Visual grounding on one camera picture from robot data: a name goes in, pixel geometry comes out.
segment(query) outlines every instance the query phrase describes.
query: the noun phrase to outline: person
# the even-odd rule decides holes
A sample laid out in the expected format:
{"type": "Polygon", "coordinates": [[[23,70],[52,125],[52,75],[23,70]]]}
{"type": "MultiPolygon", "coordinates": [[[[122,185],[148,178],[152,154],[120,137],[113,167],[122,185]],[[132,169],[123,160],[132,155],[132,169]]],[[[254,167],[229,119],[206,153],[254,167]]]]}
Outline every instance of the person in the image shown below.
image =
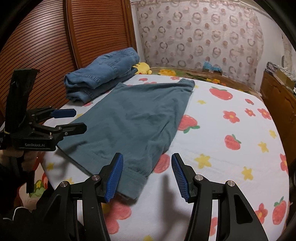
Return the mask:
{"type": "Polygon", "coordinates": [[[16,172],[13,158],[24,156],[24,161],[21,165],[26,174],[33,170],[37,154],[38,152],[36,151],[24,153],[23,151],[15,150],[13,147],[0,150],[0,214],[2,216],[14,208],[18,188],[25,183],[24,177],[19,176],[16,172]]]}

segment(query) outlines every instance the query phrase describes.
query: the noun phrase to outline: bed sheet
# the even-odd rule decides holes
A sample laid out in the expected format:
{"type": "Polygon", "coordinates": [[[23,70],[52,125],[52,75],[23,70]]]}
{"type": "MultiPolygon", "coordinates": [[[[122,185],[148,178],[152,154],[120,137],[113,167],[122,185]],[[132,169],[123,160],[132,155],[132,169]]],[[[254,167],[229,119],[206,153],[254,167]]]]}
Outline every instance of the bed sheet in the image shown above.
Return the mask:
{"type": "MultiPolygon", "coordinates": [[[[179,77],[135,75],[127,85],[167,83],[179,77]]],[[[253,207],[269,241],[276,240],[284,226],[289,200],[289,178],[284,150],[266,106],[256,97],[213,83],[195,80],[195,88],[178,132],[163,154],[136,202],[116,196],[103,205],[112,241],[181,241],[190,220],[192,204],[181,198],[170,166],[170,156],[179,153],[185,164],[213,182],[233,180],[253,207]]],[[[50,119],[45,125],[67,124],[78,118],[108,93],[75,108],[74,118],[50,119]]],[[[47,152],[42,166],[54,188],[63,181],[88,178],[60,150],[47,152]]],[[[217,201],[213,201],[209,240],[217,227],[217,201]]],[[[82,206],[78,204],[78,219],[82,206]]]]}

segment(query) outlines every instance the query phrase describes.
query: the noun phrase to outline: patterned curtain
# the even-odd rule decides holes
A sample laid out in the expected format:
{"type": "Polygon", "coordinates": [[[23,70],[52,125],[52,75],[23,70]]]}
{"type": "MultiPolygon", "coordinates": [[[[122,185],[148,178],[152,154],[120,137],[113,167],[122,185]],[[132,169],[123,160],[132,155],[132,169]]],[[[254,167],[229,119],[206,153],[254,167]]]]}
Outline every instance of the patterned curtain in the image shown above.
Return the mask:
{"type": "Polygon", "coordinates": [[[136,2],[146,62],[201,69],[208,61],[223,75],[255,89],[263,33],[254,11],[237,1],[136,2]]]}

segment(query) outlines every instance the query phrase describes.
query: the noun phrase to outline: stack of folded clothes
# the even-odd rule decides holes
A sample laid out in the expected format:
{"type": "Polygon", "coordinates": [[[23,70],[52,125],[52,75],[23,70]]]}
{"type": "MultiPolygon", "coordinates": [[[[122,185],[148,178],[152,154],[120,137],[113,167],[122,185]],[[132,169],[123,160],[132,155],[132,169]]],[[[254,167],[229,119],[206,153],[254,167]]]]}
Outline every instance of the stack of folded clothes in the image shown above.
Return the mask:
{"type": "Polygon", "coordinates": [[[87,67],[66,74],[66,98],[87,103],[130,79],[138,71],[133,68],[137,63],[139,55],[131,47],[101,55],[87,67]]]}

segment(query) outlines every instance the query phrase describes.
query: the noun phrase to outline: white wall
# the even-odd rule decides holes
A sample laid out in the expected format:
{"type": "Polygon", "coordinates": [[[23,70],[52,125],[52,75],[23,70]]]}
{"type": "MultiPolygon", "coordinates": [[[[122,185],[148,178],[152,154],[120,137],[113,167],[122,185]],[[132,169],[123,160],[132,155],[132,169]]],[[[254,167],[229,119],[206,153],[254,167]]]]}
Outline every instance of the white wall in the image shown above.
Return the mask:
{"type": "MultiPolygon", "coordinates": [[[[145,62],[143,48],[141,44],[141,38],[138,27],[138,19],[137,19],[137,10],[135,5],[131,5],[135,36],[136,36],[136,44],[138,54],[140,56],[140,61],[145,62]]],[[[260,11],[256,11],[256,15],[260,22],[263,37],[264,37],[264,47],[262,57],[258,63],[257,71],[256,71],[256,91],[260,90],[263,72],[266,68],[266,64],[268,61],[273,62],[274,64],[281,65],[281,58],[284,55],[284,44],[281,36],[281,29],[279,26],[271,19],[271,17],[267,17],[266,13],[260,13],[260,11]]],[[[294,65],[296,65],[296,52],[294,51],[294,65]]]]}

